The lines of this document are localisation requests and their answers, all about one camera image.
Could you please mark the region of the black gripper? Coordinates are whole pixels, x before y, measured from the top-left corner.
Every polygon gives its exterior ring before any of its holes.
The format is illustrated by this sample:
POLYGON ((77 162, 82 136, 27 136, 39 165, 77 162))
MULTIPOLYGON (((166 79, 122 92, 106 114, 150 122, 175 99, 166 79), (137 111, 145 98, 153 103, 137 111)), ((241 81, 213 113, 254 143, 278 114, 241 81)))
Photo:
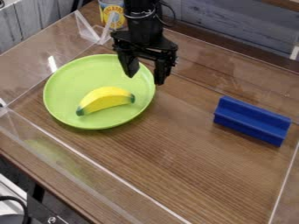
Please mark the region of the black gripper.
POLYGON ((154 83, 163 85, 177 61, 178 45, 165 36, 165 21, 157 11, 127 12, 129 28, 114 31, 114 50, 126 75, 139 71, 139 58, 155 62, 154 83))

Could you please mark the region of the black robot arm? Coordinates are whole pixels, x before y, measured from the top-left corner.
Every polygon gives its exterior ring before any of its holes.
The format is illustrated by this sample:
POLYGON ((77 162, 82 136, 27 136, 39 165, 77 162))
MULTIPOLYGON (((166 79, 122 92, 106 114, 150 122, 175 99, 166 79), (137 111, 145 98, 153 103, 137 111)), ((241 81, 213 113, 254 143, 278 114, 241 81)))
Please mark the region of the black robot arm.
POLYGON ((126 75, 133 78, 139 71, 139 58, 154 62, 154 83, 163 85, 177 64, 179 46, 166 38, 163 0, 125 0, 126 31, 113 31, 114 51, 126 75))

